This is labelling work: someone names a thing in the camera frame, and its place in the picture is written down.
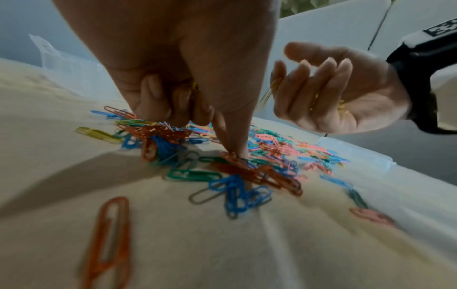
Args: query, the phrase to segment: yellow paper clip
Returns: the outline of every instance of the yellow paper clip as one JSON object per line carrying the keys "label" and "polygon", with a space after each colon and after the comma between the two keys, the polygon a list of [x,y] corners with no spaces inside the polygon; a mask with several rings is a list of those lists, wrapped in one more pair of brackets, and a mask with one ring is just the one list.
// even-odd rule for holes
{"label": "yellow paper clip", "polygon": [[123,139],[119,137],[113,137],[107,132],[101,131],[101,130],[96,130],[96,129],[91,129],[88,127],[78,127],[76,129],[77,133],[87,135],[92,138],[96,138],[99,140],[104,140],[109,143],[114,143],[114,144],[120,144],[122,143]]}

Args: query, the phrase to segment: table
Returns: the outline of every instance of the table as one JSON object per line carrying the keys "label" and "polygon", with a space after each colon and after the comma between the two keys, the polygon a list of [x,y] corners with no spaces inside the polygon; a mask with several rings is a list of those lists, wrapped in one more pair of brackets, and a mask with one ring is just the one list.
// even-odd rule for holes
{"label": "table", "polygon": [[[37,68],[0,61],[3,288],[77,288],[96,215],[115,196],[130,200],[129,288],[455,287],[456,267],[443,254],[402,230],[355,218],[343,189],[318,174],[308,174],[301,198],[274,192],[272,202],[236,220],[227,218],[223,198],[190,203],[207,184],[165,181],[167,170],[149,166],[138,151],[74,132],[112,130],[90,113],[103,105],[126,106],[72,95]],[[254,122],[298,140],[317,139],[284,124]],[[432,186],[437,198],[429,201],[452,210],[444,195],[456,195],[456,187],[401,167],[390,178],[417,198],[427,198],[420,188]]]}

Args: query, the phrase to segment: clear plastic box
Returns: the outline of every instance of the clear plastic box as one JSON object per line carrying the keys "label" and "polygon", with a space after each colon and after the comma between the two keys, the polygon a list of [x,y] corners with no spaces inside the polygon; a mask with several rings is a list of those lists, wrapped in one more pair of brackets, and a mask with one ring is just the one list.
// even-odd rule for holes
{"label": "clear plastic box", "polygon": [[351,162],[348,164],[350,170],[364,175],[384,175],[396,165],[389,156],[341,140],[321,137],[316,144],[327,150],[335,151],[338,156],[348,159]]}
{"label": "clear plastic box", "polygon": [[83,97],[124,101],[103,65],[57,51],[43,38],[29,36],[40,50],[44,74],[49,80]]}

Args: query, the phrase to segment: hand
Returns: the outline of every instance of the hand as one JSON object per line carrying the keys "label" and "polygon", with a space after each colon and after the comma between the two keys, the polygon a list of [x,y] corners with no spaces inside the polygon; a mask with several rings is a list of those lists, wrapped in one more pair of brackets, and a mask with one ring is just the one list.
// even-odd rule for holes
{"label": "hand", "polygon": [[[277,1],[54,3],[138,117],[203,124],[216,110],[213,126],[223,145],[241,156],[247,153],[276,28]],[[192,80],[201,94],[189,96],[187,88],[180,87]]]}
{"label": "hand", "polygon": [[[274,112],[299,127],[333,134],[371,131],[404,119],[411,109],[396,71],[367,53],[309,42],[289,43],[284,53],[299,65],[286,76],[285,64],[275,63]],[[311,66],[318,66],[312,76]]]}

